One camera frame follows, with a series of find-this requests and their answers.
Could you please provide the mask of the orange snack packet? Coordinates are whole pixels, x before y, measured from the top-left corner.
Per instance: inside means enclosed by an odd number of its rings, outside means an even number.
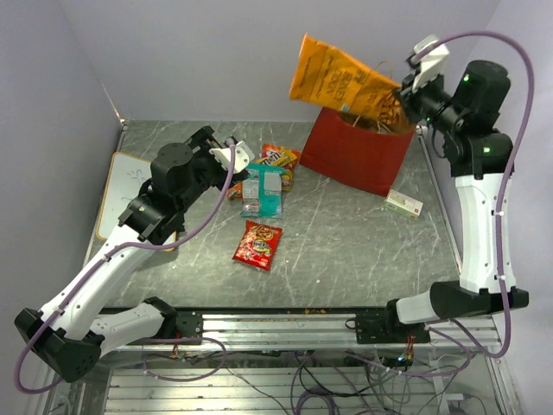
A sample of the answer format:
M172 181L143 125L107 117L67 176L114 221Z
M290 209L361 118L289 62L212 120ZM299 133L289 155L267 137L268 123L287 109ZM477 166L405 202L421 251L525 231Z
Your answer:
M243 194L243 184L238 182L227 190L226 197L229 201L241 199Z

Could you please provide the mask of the teal Fox's candy bag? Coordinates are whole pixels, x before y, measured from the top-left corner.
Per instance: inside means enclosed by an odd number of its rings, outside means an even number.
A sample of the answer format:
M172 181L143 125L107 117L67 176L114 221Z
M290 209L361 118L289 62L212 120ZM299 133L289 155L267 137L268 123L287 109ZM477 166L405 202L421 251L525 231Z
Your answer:
M249 176L242 182L242 208L244 218L280 219L282 208L282 176L284 169L261 163L250 163Z

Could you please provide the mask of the brown snack pouch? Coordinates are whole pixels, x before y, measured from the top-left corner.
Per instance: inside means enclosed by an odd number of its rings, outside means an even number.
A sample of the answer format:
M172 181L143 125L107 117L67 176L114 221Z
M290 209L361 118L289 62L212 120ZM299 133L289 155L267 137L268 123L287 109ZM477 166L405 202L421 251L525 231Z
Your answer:
M378 134L391 134L391 129L377 120L356 116L346 112L339 112L338 115L342 121L353 128L376 132Z

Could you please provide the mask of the red paper bag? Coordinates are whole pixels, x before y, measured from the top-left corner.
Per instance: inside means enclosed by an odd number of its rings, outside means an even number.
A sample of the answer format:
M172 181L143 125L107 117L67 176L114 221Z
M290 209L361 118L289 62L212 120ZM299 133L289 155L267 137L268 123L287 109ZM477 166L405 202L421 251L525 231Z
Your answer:
M387 195L414 135L414 126L403 133L378 134L353 128L340 119L336 110L319 107L321 111L302 150L301 164L347 186Z

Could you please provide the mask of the orange Kettle chips bag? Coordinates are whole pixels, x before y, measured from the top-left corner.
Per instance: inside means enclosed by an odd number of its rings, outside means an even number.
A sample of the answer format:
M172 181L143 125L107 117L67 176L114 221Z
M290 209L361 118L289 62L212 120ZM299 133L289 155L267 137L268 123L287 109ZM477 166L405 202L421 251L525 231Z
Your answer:
M305 35L289 98L367 118L403 133L413 124L395 96L399 88L396 81L350 54Z

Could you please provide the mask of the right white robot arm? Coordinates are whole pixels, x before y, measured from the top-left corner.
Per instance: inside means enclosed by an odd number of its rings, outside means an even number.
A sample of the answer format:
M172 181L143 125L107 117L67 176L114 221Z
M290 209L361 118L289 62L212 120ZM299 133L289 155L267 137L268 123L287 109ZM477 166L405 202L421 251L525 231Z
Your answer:
M513 172L507 165L513 144L494 124L510 87L502 66L477 60L468 63L454 94L445 92L440 74L424 86L409 74L395 93L410 119L425 120L443 135L461 204L463 258L455 281L388 303L395 313L380 328L391 342L402 341L411 325L517 310L530 302L507 263L506 233L496 229L506 217L508 188L501 183Z

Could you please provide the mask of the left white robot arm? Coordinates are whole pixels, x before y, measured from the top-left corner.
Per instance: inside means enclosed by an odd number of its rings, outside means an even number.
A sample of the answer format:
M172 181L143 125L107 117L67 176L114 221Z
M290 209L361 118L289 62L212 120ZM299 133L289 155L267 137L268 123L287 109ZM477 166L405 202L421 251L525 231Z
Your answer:
M192 239L180 238L185 214L210 188L224 200L227 190L248 176L254 153L244 141L219 143L206 125L182 143L161 147L149 165L150 177L118 217L118 223L79 274L38 310L23 309L15 325L26 343L16 362L14 382L28 353L34 353L67 383L86 376L111 351L146 339L176 342L185 334L179 313L158 297L107 317L100 315L113 291L156 251Z

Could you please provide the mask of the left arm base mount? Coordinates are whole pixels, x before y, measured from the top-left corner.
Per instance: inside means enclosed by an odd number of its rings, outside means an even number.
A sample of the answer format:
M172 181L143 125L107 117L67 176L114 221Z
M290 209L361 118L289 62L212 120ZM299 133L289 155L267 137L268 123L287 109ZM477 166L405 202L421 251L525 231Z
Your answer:
M153 344L177 343L183 339L187 345L199 345L202 342L204 320L201 314L177 311L166 318L158 332L144 341Z

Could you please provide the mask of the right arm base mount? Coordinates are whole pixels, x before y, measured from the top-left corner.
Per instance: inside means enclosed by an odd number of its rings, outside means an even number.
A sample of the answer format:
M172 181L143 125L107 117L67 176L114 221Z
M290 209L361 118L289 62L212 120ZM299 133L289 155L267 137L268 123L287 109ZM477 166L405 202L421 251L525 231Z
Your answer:
M403 324L395 311L385 308L366 309L346 319L345 326L354 332L358 344L430 343L430 334L423 323Z

